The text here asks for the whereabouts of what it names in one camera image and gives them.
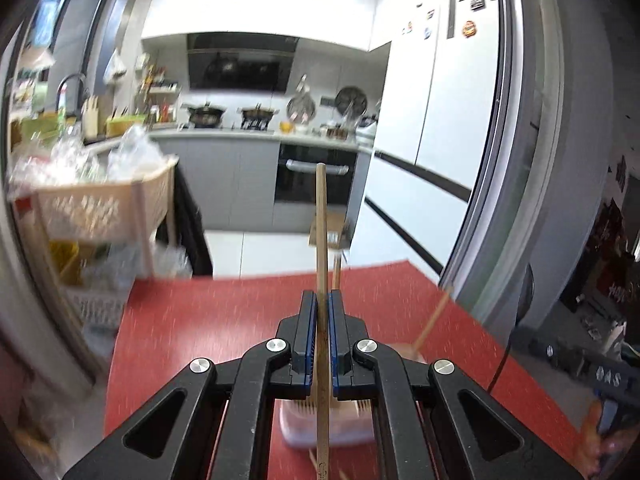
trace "oven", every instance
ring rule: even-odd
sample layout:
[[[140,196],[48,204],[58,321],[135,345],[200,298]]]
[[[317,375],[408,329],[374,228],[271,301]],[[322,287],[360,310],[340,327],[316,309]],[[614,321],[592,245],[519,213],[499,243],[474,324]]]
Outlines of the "oven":
[[[346,206],[349,202],[355,152],[316,146],[281,144],[276,176],[275,202],[316,203],[316,164],[326,164],[326,202]]]

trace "bottle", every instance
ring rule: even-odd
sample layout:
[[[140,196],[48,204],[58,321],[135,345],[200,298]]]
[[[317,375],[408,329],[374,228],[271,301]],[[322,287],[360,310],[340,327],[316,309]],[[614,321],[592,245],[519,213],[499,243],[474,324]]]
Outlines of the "bottle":
[[[58,133],[62,135],[66,127],[66,83],[62,85],[60,91],[60,101],[58,102]]]

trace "yellow container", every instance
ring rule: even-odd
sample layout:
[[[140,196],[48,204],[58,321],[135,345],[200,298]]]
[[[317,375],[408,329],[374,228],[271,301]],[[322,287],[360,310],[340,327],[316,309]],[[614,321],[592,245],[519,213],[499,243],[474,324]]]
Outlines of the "yellow container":
[[[107,119],[106,131],[107,137],[121,137],[134,124],[142,124],[145,122],[144,115],[128,115]]]

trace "oven handle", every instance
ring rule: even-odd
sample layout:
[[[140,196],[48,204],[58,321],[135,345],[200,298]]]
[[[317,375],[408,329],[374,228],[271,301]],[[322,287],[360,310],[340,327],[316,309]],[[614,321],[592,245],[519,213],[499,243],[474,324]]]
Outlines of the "oven handle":
[[[297,171],[298,173],[315,173],[316,172],[316,164],[312,162],[300,162],[299,160],[291,160],[289,159],[285,164],[288,170]],[[327,175],[346,175],[349,173],[348,166],[327,166],[326,174]]]

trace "person's hand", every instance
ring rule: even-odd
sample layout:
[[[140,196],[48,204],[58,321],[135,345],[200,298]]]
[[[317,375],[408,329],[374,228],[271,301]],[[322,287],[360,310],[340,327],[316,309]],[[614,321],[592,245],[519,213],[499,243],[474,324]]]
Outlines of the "person's hand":
[[[629,450],[640,433],[640,428],[621,430],[603,440],[597,431],[601,415],[602,404],[596,400],[589,407],[589,413],[582,422],[578,445],[574,451],[572,465],[586,479],[600,472],[600,457]]]

